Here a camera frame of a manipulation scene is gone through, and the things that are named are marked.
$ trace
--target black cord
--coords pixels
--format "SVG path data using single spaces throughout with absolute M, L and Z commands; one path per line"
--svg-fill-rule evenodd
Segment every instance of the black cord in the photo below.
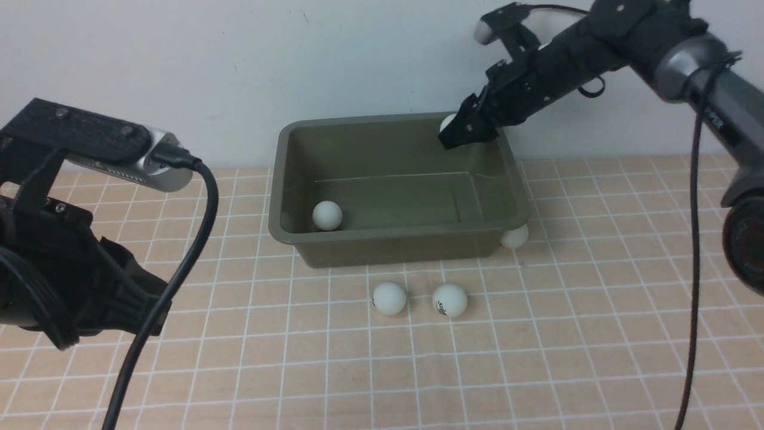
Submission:
M 703 93 L 698 102 L 698 114 L 695 117 L 695 129 L 692 137 L 692 155 L 690 157 L 690 212 L 692 229 L 692 305 L 690 316 L 690 347 L 687 357 L 687 375 L 685 376 L 685 390 L 681 397 L 679 415 L 676 419 L 675 430 L 681 430 L 685 423 L 687 410 L 690 404 L 692 391 L 692 377 L 695 372 L 695 356 L 698 352 L 698 314 L 701 303 L 701 231 L 698 219 L 698 166 L 700 164 L 701 133 L 703 132 L 703 118 L 708 107 L 708 98 L 714 89 L 714 82 L 724 72 L 733 60 L 722 64 L 715 64 L 711 69 L 711 75 L 703 88 Z
M 125 355 L 125 361 L 122 363 L 122 368 L 119 370 L 119 376 L 117 376 L 117 383 L 115 384 L 112 398 L 108 403 L 108 409 L 106 409 L 106 417 L 102 426 L 103 430 L 113 430 L 117 425 L 119 412 L 122 408 L 122 403 L 125 400 L 125 394 L 128 391 L 128 384 L 130 383 L 130 378 L 133 375 L 135 366 L 138 363 L 141 351 L 143 350 L 151 331 L 154 329 L 157 319 L 161 316 L 162 312 L 167 309 L 170 301 L 172 301 L 173 297 L 180 289 L 180 286 L 191 272 L 194 264 L 196 264 L 196 260 L 204 250 L 204 246 L 207 244 L 207 239 L 212 232 L 212 227 L 215 224 L 219 201 L 218 185 L 215 182 L 215 177 L 212 175 L 209 168 L 198 159 L 193 162 L 191 169 L 202 176 L 205 186 L 207 187 L 207 207 L 205 209 L 204 217 L 202 218 L 202 225 L 199 228 L 199 232 L 196 234 L 196 238 L 194 239 L 191 248 L 183 258 L 180 266 L 178 266 L 175 275 L 173 275 L 168 283 L 164 293 L 159 297 L 156 305 L 151 309 L 148 317 L 141 325 L 138 334 L 136 334 L 133 343 L 130 345 L 127 355 Z
M 53 345 L 63 351 L 79 343 L 74 316 L 43 274 L 26 258 L 4 246 L 0 246 L 0 263 L 18 280 L 14 283 L 16 299 L 27 305 L 37 326 Z
M 574 8 L 572 6 L 563 6 L 563 5 L 529 5 L 531 10 L 537 10 L 537 9 L 550 9 L 555 11 L 566 11 L 566 12 L 572 12 L 574 14 L 581 14 L 581 15 L 588 15 L 589 12 L 585 11 L 584 9 Z

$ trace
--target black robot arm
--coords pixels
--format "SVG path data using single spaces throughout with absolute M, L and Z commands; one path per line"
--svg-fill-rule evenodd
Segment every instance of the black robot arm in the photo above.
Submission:
M 666 102 L 698 110 L 717 65 L 740 53 L 692 18 L 687 1 L 596 0 L 580 21 L 541 46 L 522 21 L 539 6 L 512 3 L 481 18 L 475 39 L 501 40 L 512 57 L 487 71 L 439 135 L 446 148 L 496 138 L 601 74 L 629 66 Z M 721 205 L 732 207 L 724 248 L 736 274 L 764 293 L 764 93 L 726 67 L 705 100 L 704 122 L 740 165 Z

